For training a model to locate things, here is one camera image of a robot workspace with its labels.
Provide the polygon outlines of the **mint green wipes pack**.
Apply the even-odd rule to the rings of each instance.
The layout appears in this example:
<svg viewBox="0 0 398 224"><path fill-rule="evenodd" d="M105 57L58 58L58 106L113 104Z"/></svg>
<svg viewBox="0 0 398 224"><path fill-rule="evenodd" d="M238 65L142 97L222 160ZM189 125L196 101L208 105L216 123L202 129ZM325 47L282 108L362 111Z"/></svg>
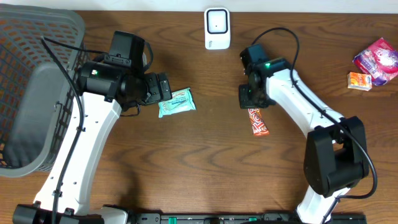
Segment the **mint green wipes pack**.
<svg viewBox="0 0 398 224"><path fill-rule="evenodd" d="M164 116L196 110L190 88L172 93L172 99L159 103L159 118Z"/></svg>

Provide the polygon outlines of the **red orange chocolate bar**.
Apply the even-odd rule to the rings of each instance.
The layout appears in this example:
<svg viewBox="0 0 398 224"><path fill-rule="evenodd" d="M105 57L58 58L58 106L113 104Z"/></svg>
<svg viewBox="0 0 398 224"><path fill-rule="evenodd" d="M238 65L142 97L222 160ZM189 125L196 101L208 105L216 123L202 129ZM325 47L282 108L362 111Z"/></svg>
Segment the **red orange chocolate bar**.
<svg viewBox="0 0 398 224"><path fill-rule="evenodd" d="M255 136L267 136L270 134L266 124L262 118L260 109L251 108L248 109L249 119L251 122L252 133Z"/></svg>

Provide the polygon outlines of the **orange white tissue pack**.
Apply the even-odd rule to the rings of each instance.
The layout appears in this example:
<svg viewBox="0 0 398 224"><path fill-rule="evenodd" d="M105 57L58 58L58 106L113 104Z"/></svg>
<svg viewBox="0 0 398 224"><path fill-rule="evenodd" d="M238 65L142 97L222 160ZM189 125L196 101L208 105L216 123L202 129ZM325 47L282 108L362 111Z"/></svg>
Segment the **orange white tissue pack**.
<svg viewBox="0 0 398 224"><path fill-rule="evenodd" d="M369 91L373 87L369 74L350 72L347 78L348 88L350 89Z"/></svg>

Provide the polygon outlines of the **red purple pad pack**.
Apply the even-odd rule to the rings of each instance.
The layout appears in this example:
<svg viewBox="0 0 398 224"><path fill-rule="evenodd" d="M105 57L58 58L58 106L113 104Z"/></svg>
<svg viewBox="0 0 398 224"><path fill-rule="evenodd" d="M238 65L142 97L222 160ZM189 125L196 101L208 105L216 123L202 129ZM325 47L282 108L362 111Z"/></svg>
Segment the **red purple pad pack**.
<svg viewBox="0 0 398 224"><path fill-rule="evenodd" d="M357 54L353 63L369 74L376 86L385 85L397 76L397 50L383 37Z"/></svg>

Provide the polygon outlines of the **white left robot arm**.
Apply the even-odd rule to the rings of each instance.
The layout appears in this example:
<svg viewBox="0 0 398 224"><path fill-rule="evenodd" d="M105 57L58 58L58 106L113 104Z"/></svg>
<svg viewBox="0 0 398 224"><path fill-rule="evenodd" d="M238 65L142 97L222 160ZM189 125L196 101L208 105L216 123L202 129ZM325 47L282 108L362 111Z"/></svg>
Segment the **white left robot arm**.
<svg viewBox="0 0 398 224"><path fill-rule="evenodd" d="M50 175L32 205L19 204L13 223L134 223L125 208L90 209L93 178L110 131L121 113L172 97L167 74L89 61L79 70L79 94Z"/></svg>

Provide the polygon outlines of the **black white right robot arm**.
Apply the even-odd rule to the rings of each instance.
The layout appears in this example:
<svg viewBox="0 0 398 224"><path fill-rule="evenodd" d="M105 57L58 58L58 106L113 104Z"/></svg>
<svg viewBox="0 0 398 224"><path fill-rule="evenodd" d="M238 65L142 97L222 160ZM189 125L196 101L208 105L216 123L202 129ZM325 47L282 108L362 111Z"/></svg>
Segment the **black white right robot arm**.
<svg viewBox="0 0 398 224"><path fill-rule="evenodd" d="M326 223L349 190L374 170L363 122L345 118L317 97L284 58L242 56L248 83L239 87L242 109L278 104L306 137L303 170L308 182L296 208L302 223Z"/></svg>

